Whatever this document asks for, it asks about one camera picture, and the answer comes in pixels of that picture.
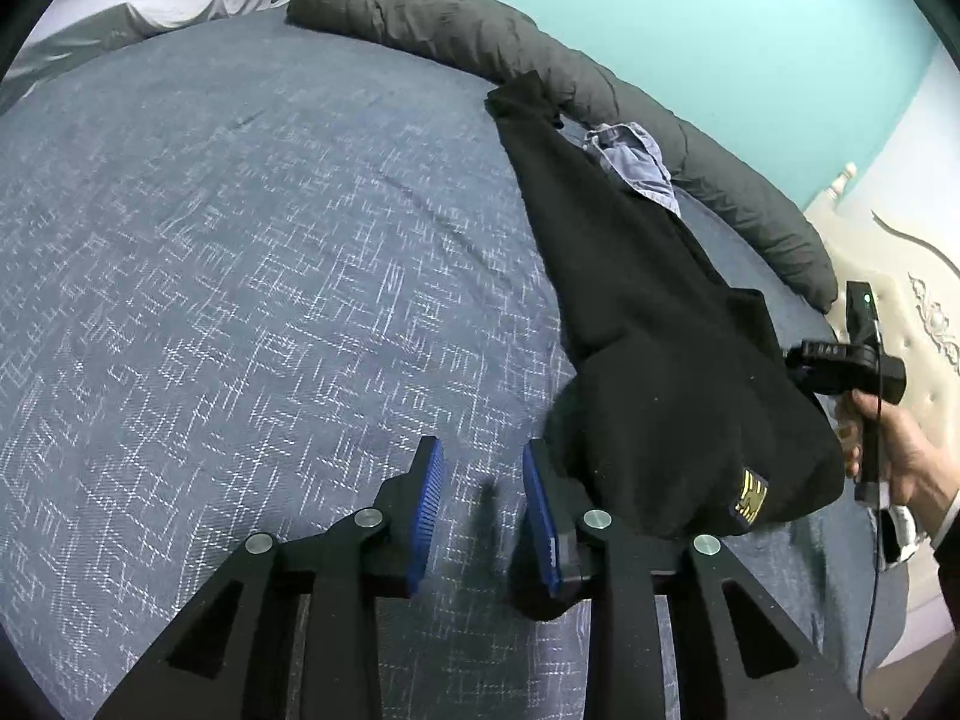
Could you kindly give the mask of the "person's right hand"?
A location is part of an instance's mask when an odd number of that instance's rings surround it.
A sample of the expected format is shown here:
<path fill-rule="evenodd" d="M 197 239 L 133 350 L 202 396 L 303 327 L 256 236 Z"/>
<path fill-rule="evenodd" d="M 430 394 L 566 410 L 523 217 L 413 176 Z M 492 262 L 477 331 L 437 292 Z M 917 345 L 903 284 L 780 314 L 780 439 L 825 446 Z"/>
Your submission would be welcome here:
<path fill-rule="evenodd" d="M 928 535 L 946 520 L 958 494 L 958 463 L 924 436 L 910 411 L 853 390 L 836 411 L 836 435 L 843 447 L 846 473 L 861 472 L 864 440 L 856 418 L 877 424 L 885 452 L 885 476 L 890 500 L 913 512 Z"/>

